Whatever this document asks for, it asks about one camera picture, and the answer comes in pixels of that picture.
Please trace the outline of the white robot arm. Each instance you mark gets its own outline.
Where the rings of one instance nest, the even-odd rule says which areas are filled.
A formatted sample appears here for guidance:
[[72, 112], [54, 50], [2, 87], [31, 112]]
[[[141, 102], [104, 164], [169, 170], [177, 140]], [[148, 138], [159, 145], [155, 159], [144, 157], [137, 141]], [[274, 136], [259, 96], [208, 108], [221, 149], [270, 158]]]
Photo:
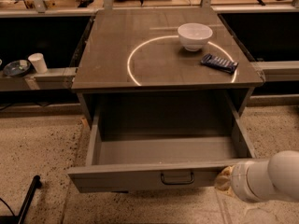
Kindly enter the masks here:
[[286, 150], [264, 161], [227, 166], [217, 175], [214, 187], [246, 203], [299, 202], [299, 152]]

